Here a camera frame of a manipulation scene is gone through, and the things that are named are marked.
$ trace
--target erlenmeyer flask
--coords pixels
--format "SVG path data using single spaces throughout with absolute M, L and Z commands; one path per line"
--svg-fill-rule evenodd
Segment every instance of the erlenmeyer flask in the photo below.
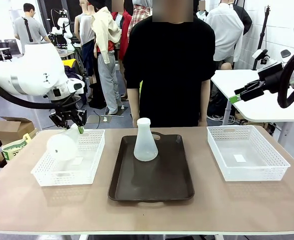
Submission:
M 150 130 L 150 123 L 148 118 L 140 118 L 137 121 L 138 135 L 133 154 L 136 159 L 143 162 L 151 161 L 158 155 L 158 148 Z

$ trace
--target plaid shirt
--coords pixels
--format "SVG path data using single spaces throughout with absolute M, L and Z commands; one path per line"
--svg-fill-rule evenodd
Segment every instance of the plaid shirt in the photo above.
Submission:
M 150 16 L 151 8 L 147 6 L 140 6 L 140 5 L 134 5 L 133 6 L 133 14 L 132 19 L 128 28 L 128 41 L 129 41 L 129 35 L 132 30 L 132 28 L 143 19 L 146 19 Z

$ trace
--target red jacket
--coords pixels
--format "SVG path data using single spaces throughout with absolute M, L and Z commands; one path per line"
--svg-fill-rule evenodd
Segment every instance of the red jacket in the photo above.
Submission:
M 113 20 L 116 19 L 118 12 L 112 12 L 111 13 Z M 123 59 L 127 48 L 128 48 L 128 28 L 129 24 L 131 22 L 131 15 L 128 14 L 127 11 L 124 10 L 123 14 L 123 24 L 122 24 L 122 33 L 121 33 L 121 39 L 120 39 L 120 52 L 119 52 L 119 59 Z

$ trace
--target person in gray shirt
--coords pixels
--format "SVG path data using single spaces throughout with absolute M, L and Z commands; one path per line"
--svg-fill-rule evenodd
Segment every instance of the person in gray shirt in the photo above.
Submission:
M 42 38 L 51 43 L 44 27 L 33 18 L 36 14 L 35 6 L 30 3 L 23 5 L 25 17 L 19 17 L 14 21 L 15 37 L 21 41 L 22 53 L 25 53 L 26 44 L 39 44 Z

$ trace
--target brown serving tray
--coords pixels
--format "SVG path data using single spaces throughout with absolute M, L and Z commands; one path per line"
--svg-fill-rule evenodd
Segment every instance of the brown serving tray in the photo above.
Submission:
M 166 202 L 188 200 L 194 188 L 182 137 L 153 132 L 158 156 L 148 162 L 137 160 L 137 136 L 121 139 L 108 196 L 114 201 Z

